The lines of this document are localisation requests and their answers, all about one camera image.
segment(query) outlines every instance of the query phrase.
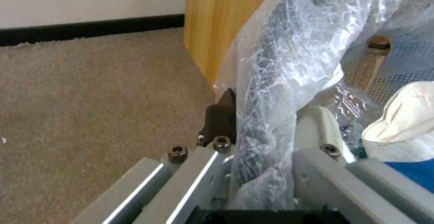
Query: wooden panel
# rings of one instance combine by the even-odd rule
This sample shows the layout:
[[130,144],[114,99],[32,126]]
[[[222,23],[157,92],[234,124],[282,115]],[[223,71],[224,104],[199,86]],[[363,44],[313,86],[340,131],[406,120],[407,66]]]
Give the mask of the wooden panel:
[[210,85],[240,27],[262,2],[186,0],[184,44]]

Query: plastic bag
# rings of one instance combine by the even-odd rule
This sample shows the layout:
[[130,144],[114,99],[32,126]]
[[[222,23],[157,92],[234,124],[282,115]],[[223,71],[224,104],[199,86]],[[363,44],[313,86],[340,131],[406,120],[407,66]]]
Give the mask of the plastic bag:
[[265,0],[245,23],[215,84],[217,94],[237,93],[230,207],[292,207],[297,110],[330,79],[352,42],[375,33],[401,2]]
[[320,91],[309,105],[321,105],[330,110],[339,124],[342,140],[356,159],[367,158],[361,140],[362,131],[380,118],[381,110],[359,90],[340,81]]
[[[408,83],[434,80],[433,2],[404,0],[378,31],[377,34],[392,40],[392,51],[367,91],[367,95],[379,105],[385,105],[397,90]],[[343,70],[350,80],[356,72],[357,57],[364,52],[364,43],[353,43],[342,59]]]

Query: gray metal frame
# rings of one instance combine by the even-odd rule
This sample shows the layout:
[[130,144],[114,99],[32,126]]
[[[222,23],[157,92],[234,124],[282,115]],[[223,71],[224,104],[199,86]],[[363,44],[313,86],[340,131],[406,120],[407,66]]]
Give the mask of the gray metal frame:
[[434,195],[377,159],[346,168],[417,223],[434,223]]
[[171,176],[168,167],[143,158],[72,223],[131,223]]
[[294,195],[313,209],[335,207],[353,224],[415,223],[318,148],[293,156]]
[[223,179],[225,156],[197,147],[133,222],[184,223],[196,206],[209,208]]

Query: carpet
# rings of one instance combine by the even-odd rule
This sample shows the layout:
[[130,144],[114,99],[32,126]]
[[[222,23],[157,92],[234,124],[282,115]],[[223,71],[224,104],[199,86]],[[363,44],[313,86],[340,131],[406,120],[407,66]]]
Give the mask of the carpet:
[[0,47],[2,223],[67,223],[143,157],[194,148],[214,95],[171,28]]

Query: blue fabric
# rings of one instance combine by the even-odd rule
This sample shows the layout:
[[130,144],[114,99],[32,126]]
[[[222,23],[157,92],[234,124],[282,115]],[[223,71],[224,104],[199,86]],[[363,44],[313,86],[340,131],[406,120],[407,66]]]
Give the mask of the blue fabric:
[[385,162],[404,176],[434,193],[434,159],[424,162]]

